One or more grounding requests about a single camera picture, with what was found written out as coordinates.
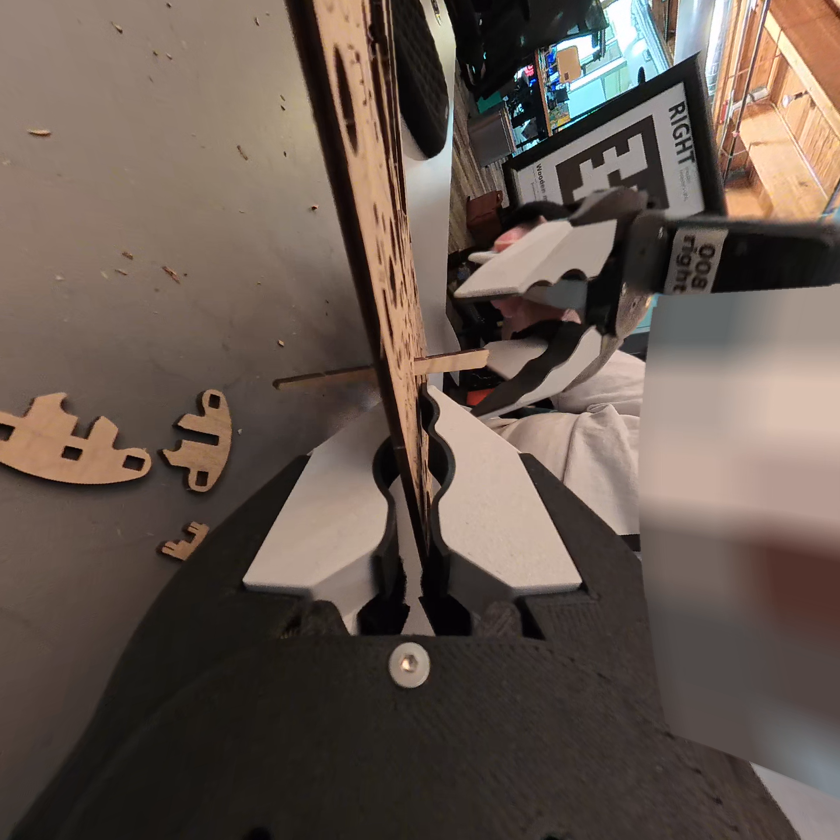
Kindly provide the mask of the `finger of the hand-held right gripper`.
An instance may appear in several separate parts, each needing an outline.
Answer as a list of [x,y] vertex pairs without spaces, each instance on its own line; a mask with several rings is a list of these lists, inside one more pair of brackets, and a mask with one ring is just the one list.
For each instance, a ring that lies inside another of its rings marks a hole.
[[483,262],[454,292],[462,301],[525,298],[547,306],[584,306],[589,282],[613,251],[616,221],[573,226],[556,221],[535,227]]
[[502,381],[473,407],[479,419],[499,417],[560,394],[599,360],[596,327],[559,324],[551,340],[510,339],[487,346],[487,368]]

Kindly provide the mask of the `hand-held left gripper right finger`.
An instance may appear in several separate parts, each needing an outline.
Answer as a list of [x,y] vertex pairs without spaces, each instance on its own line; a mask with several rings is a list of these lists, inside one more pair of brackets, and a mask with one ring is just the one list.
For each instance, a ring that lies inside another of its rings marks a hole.
[[434,634],[471,635],[498,602],[579,591],[521,453],[437,387],[419,400],[434,481],[420,603]]

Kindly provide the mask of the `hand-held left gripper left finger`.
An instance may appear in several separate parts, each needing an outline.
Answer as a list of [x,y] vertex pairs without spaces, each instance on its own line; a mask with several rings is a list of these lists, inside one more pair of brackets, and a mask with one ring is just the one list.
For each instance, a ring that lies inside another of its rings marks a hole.
[[359,634],[363,609],[401,586],[397,478],[385,410],[375,406],[310,453],[244,587],[330,602]]

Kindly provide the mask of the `thin wooden strip part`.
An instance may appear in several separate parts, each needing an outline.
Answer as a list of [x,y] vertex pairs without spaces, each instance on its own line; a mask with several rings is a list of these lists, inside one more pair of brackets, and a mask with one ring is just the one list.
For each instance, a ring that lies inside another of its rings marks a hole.
[[[443,353],[415,359],[409,375],[429,376],[461,371],[480,370],[487,366],[488,349],[462,350],[456,353]],[[372,365],[355,366],[338,369],[283,377],[273,381],[272,386],[277,390],[288,389],[293,386],[342,384],[350,382],[377,383],[377,376]]]

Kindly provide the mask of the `laser-cut wooden parts sheet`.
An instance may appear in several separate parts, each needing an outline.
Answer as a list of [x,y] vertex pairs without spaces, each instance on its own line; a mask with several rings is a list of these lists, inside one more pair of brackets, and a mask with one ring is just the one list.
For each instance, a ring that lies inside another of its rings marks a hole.
[[427,353],[406,213],[391,5],[287,1],[411,518],[427,559],[432,477],[419,405]]

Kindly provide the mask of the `brown bag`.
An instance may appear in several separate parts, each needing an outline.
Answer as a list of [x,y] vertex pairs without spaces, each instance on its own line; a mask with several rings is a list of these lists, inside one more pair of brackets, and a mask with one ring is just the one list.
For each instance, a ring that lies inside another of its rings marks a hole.
[[466,226],[476,245],[492,245],[501,235],[504,200],[501,190],[467,198]]

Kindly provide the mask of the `person's white shirt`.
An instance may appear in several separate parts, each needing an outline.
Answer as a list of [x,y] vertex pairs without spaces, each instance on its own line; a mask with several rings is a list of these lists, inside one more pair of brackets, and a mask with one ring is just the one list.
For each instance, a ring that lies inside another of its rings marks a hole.
[[486,425],[534,456],[621,537],[639,537],[638,448],[646,363],[617,351],[553,410]]

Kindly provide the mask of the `black framed marker sign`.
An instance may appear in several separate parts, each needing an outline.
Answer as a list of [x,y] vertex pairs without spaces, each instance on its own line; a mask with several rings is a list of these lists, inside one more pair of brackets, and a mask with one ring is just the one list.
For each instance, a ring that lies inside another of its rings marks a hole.
[[624,186],[668,218],[727,215],[701,54],[588,112],[503,165],[512,208]]

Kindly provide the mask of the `wooden shelf unit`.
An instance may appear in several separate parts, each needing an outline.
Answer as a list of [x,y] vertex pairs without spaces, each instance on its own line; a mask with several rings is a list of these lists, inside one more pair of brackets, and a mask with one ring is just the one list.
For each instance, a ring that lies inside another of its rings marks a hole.
[[838,224],[839,2],[726,2],[707,79],[728,214]]

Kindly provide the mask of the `white chair with black pad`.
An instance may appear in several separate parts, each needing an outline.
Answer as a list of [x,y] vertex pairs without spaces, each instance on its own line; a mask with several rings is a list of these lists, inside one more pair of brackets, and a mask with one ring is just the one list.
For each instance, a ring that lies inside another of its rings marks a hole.
[[459,350],[447,312],[456,38],[446,2],[391,2],[406,210],[427,355]]

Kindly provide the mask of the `grey trash bin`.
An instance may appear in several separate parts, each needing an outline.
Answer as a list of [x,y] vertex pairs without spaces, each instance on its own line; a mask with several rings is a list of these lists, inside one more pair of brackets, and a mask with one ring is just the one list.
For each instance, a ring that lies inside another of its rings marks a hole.
[[469,117],[469,145],[479,168],[485,168],[513,156],[516,141],[507,107],[499,107]]

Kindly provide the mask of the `medium curved wooden part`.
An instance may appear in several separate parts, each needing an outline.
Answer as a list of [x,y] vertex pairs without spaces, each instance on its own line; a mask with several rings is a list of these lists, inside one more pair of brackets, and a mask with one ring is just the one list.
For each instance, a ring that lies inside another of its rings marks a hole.
[[232,418],[225,395],[206,389],[196,397],[196,410],[181,415],[173,428],[193,437],[182,437],[172,448],[160,449],[163,461],[183,471],[185,488],[203,494],[214,488],[230,454]]

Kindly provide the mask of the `small notched wooden part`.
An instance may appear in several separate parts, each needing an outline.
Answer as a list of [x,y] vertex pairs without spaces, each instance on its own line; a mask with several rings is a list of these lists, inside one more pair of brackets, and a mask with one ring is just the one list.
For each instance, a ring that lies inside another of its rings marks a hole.
[[181,562],[187,561],[202,545],[210,528],[205,523],[190,521],[182,527],[179,539],[162,542],[157,553]]

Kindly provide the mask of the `large curved wooden part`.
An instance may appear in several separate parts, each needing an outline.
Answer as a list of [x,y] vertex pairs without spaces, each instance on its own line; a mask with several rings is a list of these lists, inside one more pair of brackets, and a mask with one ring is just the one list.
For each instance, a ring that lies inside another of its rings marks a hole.
[[61,484],[100,487],[139,480],[151,470],[142,448],[117,448],[119,429],[98,416],[84,435],[64,407],[65,393],[39,395],[26,413],[1,412],[1,463],[20,473]]

